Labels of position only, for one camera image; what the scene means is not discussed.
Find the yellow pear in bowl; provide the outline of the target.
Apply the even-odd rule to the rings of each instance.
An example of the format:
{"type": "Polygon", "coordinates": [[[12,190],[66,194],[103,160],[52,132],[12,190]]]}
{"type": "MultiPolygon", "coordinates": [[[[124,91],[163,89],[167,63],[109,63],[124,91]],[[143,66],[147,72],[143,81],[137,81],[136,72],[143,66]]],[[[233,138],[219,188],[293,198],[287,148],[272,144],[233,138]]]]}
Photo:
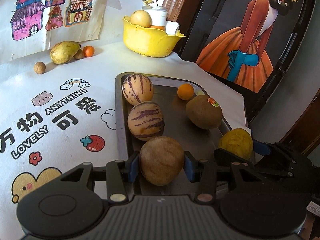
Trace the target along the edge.
{"type": "Polygon", "coordinates": [[[148,28],[152,24],[152,19],[147,11],[137,10],[130,16],[130,22],[132,25],[148,28]]]}

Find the striped pepino melon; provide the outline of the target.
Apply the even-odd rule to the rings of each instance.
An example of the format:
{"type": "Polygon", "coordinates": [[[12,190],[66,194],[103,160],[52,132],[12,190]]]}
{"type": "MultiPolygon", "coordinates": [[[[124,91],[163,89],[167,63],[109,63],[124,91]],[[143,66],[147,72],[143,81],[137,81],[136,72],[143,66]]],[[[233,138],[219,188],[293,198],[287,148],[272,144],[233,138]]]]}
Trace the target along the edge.
{"type": "Polygon", "coordinates": [[[165,122],[160,106],[155,102],[145,101],[131,109],[127,125],[134,137],[148,141],[163,135],[165,122]]]}
{"type": "Polygon", "coordinates": [[[153,84],[143,74],[131,74],[122,84],[122,93],[131,105],[135,106],[153,98],[153,84]]]}

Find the brown wooden door frame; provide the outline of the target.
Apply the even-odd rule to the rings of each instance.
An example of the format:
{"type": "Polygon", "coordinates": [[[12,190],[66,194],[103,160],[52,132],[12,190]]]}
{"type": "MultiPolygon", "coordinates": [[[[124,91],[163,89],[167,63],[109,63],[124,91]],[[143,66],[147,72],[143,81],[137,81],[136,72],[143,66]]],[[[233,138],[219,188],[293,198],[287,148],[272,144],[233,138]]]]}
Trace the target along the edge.
{"type": "Polygon", "coordinates": [[[167,19],[180,24],[180,32],[190,35],[195,18],[204,0],[164,0],[162,6],[168,11],[167,19]]]}

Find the small orange on tray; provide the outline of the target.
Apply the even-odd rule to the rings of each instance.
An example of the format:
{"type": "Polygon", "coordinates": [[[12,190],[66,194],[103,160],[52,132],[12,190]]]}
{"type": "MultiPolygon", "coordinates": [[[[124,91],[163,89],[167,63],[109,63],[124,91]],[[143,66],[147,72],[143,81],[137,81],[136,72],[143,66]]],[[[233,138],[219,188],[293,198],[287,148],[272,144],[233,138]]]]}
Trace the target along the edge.
{"type": "Polygon", "coordinates": [[[190,100],[194,96],[194,88],[188,83],[180,85],[177,89],[177,96],[181,100],[190,100]]]}

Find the white jar with flowers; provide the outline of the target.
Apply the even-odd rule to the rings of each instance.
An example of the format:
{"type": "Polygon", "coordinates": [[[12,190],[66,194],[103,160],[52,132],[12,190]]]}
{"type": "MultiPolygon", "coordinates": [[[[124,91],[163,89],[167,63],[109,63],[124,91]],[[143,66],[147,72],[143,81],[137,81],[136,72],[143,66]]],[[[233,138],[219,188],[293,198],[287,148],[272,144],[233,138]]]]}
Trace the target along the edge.
{"type": "Polygon", "coordinates": [[[152,19],[151,25],[165,26],[167,21],[167,9],[160,6],[158,0],[142,0],[142,9],[147,11],[152,19]]]}

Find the small orange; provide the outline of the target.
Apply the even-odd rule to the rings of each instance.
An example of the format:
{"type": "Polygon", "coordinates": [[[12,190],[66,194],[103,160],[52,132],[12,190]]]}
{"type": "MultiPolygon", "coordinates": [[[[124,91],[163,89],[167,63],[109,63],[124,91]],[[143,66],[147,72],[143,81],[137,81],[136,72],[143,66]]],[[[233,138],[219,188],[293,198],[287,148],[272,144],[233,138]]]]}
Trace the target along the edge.
{"type": "Polygon", "coordinates": [[[177,96],[181,100],[190,100],[194,96],[194,88],[188,83],[180,85],[177,89],[177,96]]]}
{"type": "Polygon", "coordinates": [[[95,54],[95,48],[93,46],[85,46],[82,52],[84,57],[92,57],[95,54]]]}

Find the white printed table cloth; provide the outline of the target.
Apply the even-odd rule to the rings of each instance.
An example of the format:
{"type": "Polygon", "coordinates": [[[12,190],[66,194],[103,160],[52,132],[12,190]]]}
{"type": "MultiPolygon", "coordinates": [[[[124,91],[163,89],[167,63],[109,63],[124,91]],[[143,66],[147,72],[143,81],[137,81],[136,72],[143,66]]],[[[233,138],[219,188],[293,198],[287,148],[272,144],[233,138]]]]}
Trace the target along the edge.
{"type": "Polygon", "coordinates": [[[114,43],[93,57],[53,64],[47,52],[1,65],[1,239],[20,239],[18,201],[39,183],[85,161],[117,159],[115,78],[124,72],[174,77],[205,89],[232,128],[245,128],[244,99],[178,55],[152,58],[114,43]],[[44,74],[34,72],[36,62],[44,74]]]}

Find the brown kiwi with sticker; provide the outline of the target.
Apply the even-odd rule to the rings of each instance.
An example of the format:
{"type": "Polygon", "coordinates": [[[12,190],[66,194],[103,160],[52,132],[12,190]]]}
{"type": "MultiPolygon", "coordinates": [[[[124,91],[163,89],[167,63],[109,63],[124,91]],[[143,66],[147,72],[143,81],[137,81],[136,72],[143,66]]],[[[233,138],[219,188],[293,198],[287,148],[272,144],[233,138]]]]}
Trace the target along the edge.
{"type": "Polygon", "coordinates": [[[223,117],[220,105],[208,95],[198,95],[191,99],[186,104],[185,113],[201,129],[219,127],[223,117]]]}

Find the yellow plastic bowl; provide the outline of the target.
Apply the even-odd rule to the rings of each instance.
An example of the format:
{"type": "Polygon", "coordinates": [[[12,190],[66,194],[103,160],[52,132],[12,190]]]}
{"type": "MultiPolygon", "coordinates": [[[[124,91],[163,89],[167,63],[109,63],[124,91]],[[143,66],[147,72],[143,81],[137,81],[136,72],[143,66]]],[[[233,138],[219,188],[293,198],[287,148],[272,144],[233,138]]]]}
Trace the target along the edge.
{"type": "Polygon", "coordinates": [[[127,48],[140,55],[166,57],[172,53],[178,41],[186,37],[179,30],[175,35],[168,35],[160,29],[132,25],[128,18],[128,16],[123,18],[123,42],[127,48]]]}

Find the girl in orange dress painting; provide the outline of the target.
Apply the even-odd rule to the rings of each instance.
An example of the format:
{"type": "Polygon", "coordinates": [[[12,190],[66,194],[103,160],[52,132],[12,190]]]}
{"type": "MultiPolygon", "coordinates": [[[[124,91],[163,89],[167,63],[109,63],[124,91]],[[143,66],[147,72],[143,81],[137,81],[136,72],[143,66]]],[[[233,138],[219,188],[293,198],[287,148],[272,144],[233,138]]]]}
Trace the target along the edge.
{"type": "Polygon", "coordinates": [[[259,92],[273,72],[265,50],[274,23],[298,0],[251,0],[239,27],[230,29],[206,45],[196,63],[203,70],[259,92]]]}

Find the houses drawing paper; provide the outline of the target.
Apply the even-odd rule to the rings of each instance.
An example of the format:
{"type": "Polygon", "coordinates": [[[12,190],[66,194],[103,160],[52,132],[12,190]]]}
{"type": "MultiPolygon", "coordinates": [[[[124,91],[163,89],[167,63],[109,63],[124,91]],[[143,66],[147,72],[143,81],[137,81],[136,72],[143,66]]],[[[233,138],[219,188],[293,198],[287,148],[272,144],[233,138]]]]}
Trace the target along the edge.
{"type": "Polygon", "coordinates": [[[107,0],[1,0],[1,63],[61,41],[97,40],[107,0]]]}

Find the orange fruit in bowl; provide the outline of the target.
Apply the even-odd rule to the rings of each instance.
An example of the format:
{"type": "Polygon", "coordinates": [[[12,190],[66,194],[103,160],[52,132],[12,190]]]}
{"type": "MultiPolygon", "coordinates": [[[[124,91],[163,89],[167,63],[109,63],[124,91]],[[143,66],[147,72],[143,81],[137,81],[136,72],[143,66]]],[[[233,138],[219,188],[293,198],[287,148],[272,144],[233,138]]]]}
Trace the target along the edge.
{"type": "Polygon", "coordinates": [[[165,31],[165,26],[151,25],[150,28],[165,31]]]}

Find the small brown round fruit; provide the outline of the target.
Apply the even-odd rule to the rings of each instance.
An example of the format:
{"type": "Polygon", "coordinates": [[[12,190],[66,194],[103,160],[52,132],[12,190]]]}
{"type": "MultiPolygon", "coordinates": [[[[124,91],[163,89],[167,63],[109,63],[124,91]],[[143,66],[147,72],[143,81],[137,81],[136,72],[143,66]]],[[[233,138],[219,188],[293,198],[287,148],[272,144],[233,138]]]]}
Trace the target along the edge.
{"type": "Polygon", "coordinates": [[[44,74],[46,72],[46,64],[44,62],[36,62],[34,64],[34,72],[36,74],[44,74]]]}

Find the white paper roll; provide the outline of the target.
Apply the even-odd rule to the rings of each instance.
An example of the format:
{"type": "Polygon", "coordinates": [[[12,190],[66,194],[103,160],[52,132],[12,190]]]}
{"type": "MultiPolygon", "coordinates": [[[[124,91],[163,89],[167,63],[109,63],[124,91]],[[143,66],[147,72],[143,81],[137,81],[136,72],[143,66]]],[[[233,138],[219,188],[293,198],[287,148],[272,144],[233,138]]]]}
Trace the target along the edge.
{"type": "Polygon", "coordinates": [[[165,32],[168,35],[176,35],[177,31],[179,30],[179,23],[178,22],[172,22],[172,21],[167,21],[165,25],[165,32]]]}

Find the yellow green mango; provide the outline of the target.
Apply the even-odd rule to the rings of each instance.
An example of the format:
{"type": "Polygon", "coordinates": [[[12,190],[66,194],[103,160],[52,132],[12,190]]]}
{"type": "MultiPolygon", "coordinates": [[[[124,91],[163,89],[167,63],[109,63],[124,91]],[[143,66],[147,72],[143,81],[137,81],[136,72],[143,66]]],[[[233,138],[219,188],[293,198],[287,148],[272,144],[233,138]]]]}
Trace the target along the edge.
{"type": "Polygon", "coordinates": [[[50,58],[55,64],[65,64],[71,61],[80,48],[78,42],[62,41],[50,50],[50,58]]]}
{"type": "Polygon", "coordinates": [[[242,159],[249,160],[253,157],[253,139],[242,128],[236,128],[224,134],[219,140],[218,148],[227,150],[242,159]]]}

